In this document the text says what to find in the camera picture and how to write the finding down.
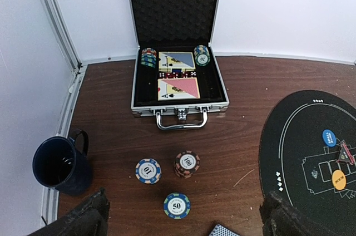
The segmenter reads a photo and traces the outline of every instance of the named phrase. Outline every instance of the black foam lining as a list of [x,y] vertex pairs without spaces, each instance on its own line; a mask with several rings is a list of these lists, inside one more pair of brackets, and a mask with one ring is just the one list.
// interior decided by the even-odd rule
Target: black foam lining
[[150,46],[157,51],[156,68],[147,67],[136,63],[136,88],[135,88],[135,102],[134,106],[159,106],[159,105],[182,105],[182,104],[201,104],[209,102],[223,102],[226,101],[223,87],[220,81],[219,74],[217,72],[215,61],[212,57],[210,48],[210,62],[206,66],[196,65],[197,81],[200,91],[200,99],[189,100],[169,100],[158,101],[158,55],[160,51],[182,51],[193,52],[194,46],[179,46],[179,47],[159,47]]
[[217,0],[131,0],[140,46],[210,42]]

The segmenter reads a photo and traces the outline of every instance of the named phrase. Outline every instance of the mug handle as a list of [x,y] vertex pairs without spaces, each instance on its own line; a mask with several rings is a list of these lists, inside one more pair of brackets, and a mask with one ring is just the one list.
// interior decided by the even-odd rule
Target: mug handle
[[75,146],[76,140],[77,140],[79,135],[83,135],[84,144],[83,144],[83,152],[82,153],[86,157],[88,155],[88,148],[89,148],[88,133],[85,132],[84,130],[76,129],[71,133],[71,135],[69,136],[69,139],[73,141],[73,144]]

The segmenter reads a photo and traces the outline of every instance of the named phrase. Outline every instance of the yellow disc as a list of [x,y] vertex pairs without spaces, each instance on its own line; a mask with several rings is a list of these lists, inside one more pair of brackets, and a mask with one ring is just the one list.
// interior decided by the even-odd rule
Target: yellow disc
[[346,176],[341,170],[335,170],[333,172],[332,181],[336,190],[342,190],[346,186]]

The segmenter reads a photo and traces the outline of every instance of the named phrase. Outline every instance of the case lid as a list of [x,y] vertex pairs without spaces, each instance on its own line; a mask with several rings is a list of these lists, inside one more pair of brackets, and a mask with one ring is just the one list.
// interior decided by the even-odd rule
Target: case lid
[[130,0],[138,44],[211,42],[218,0]]

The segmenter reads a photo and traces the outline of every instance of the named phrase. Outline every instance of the brown wooden surface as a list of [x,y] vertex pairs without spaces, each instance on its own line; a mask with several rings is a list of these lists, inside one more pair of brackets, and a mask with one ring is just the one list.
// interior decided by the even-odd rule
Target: brown wooden surface
[[[90,65],[72,127],[89,134],[95,179],[83,196],[60,196],[59,217],[104,187],[111,202],[109,235],[206,236],[216,223],[244,236],[261,235],[258,152],[269,112],[283,97],[303,89],[330,92],[355,106],[356,69],[255,57],[219,57],[218,62],[229,109],[210,114],[203,129],[175,132],[160,131],[153,117],[132,116],[133,61]],[[182,150],[194,150],[201,157],[198,172],[185,180],[172,167]],[[160,163],[163,177],[157,184],[136,179],[135,166],[142,158]],[[172,220],[163,211],[163,201],[172,192],[191,200],[191,212],[183,220]]]

